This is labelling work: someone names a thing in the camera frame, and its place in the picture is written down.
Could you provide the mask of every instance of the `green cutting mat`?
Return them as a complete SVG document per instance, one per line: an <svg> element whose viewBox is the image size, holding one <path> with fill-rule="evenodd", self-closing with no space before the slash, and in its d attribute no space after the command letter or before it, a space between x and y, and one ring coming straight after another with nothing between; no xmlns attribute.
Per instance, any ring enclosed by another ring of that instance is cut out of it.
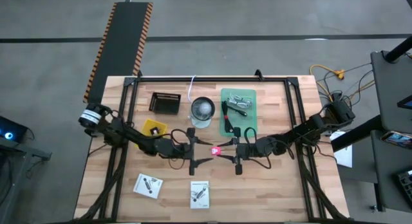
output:
<svg viewBox="0 0 412 224"><path fill-rule="evenodd" d="M227 103L230 107L236 108L238 110L244 111L247 113L247 116L241 116L239 113L228 109L227 116L229 117L229 121L233 127L240 127L241 136L243 136L246 128L253 127L256 132L258 132L257 126L257 116L256 116L256 91L253 89L229 89L223 88L220 92L220 100L228 101L228 98L232 95L238 95L243 98L249 98L252 101L252 105L246 109L242 109L234 104ZM233 136L232 133L227 133L225 131L225 119L223 117L223 112L220 109L220 135L221 136ZM247 136L254 136L253 131L249 131Z"/></svg>

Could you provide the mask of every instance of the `pink tag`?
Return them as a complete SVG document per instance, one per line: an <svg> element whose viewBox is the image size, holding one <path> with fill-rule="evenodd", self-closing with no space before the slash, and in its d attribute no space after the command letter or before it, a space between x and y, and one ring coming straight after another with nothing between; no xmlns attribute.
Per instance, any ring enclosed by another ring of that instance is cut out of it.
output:
<svg viewBox="0 0 412 224"><path fill-rule="evenodd" d="M220 147L212 147L212 156L218 156L220 155L221 150Z"/></svg>

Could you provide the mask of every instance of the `wooden table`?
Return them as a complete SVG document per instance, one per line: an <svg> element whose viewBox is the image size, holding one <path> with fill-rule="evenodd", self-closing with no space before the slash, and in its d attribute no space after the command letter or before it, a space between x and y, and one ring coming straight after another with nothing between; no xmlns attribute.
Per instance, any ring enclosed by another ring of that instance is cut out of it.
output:
<svg viewBox="0 0 412 224"><path fill-rule="evenodd" d="M298 76L304 110L309 117L321 109L313 76ZM102 104L111 109L118 109L124 77L108 77ZM286 101L285 88L280 82L195 82L191 98L206 96L216 106L211 125L206 129L197 129L196 136L204 141L220 144L230 140L219 135L220 91L222 88L254 89L257 94L258 137L290 130L290 118ZM141 130L148 118L168 125L168 130L175 128L186 130L191 127L187 118L190 104L187 99L189 83L186 82L140 82L133 122ZM153 92L177 93L182 95L179 114L156 115L149 111ZM294 100L297 120L299 112ZM90 151L102 145L102 138L95 138ZM333 154L329 144L320 144L324 154ZM211 157L210 146L196 145L195 157ZM75 217L83 215L96 200L103 189L108 165L110 147L107 146L93 153L87 161L86 170L80 189ZM234 155L234 148L228 148L227 154ZM236 176L234 165L222 158L201 164L194 176L189 176L186 162L183 169L174 170L167 160L160 157L146 156L133 143L129 144L120 197L118 221L307 221L303 190L296 160L288 154L270 155L272 169L264 169L255 162L243 162L243 174ZM267 164L266 158L260 158ZM348 208L333 158L315 154L315 161L321 187L332 203L345 216ZM181 162L171 162L180 166ZM133 192L133 186L140 173L164 181L157 200ZM210 183L210 208L191 210L190 181L208 180ZM314 192L311 191L312 204L317 213ZM109 198L108 209L111 210Z"/></svg>

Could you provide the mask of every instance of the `concrete floor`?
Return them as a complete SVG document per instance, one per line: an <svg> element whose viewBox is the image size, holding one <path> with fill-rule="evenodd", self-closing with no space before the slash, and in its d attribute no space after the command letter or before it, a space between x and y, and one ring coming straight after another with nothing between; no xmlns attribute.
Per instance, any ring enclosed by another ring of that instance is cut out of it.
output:
<svg viewBox="0 0 412 224"><path fill-rule="evenodd" d="M114 2L123 0L0 0L0 38L100 37ZM411 33L406 0L133 0L154 3L149 36ZM306 75L312 64L348 69L390 50L401 39L147 43L144 75ZM98 43L0 44L0 115L32 128L28 145L53 152L27 180L13 223L69 220L90 138L77 119ZM345 91L370 66L343 81ZM316 71L320 79L325 72ZM353 110L355 127L379 113L374 88ZM409 223L412 214L371 213L372 184L342 179L351 217Z"/></svg>

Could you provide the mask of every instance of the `hazard stripe tape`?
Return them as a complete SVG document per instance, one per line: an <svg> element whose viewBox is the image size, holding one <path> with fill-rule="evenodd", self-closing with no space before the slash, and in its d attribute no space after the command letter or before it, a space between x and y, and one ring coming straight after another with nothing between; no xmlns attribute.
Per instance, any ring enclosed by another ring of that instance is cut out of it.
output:
<svg viewBox="0 0 412 224"><path fill-rule="evenodd" d="M148 3L147 8L146 8L146 14L144 17L144 22L143 22L142 33L140 35L139 45L137 48L135 65L133 66L133 76L137 76L140 70L140 65L142 63L142 58L143 58L144 44L146 43L147 32L149 31L149 23L150 23L150 17L151 17L152 11L153 11L153 3Z"/></svg>
<svg viewBox="0 0 412 224"><path fill-rule="evenodd" d="M109 31L109 28L110 28L111 21L112 21L112 19L113 19L113 14L115 13L115 10L116 10L116 6L117 6L117 3L115 3L115 4L113 5L113 8L111 9L111 13L110 13L110 16L109 16L108 25L106 25L106 29L104 30L104 35L103 35L103 37L102 37L102 40L101 40L101 42L100 42L100 46L99 46L99 48L98 48L98 53L97 53L97 56L96 56L96 60L95 60L95 63L94 63L94 65L93 65L93 69L92 69L92 71L91 71L91 73L90 73L88 86L86 87L86 92L84 92L83 102L88 102L88 101L89 101L89 92L90 92L91 84L93 83L93 79L95 78L95 74L96 74L98 62L99 62L99 60L100 60L100 57L101 57L101 54L102 54L102 51L103 51L104 44L106 43L106 38L107 38L107 36L108 36L108 31Z"/></svg>

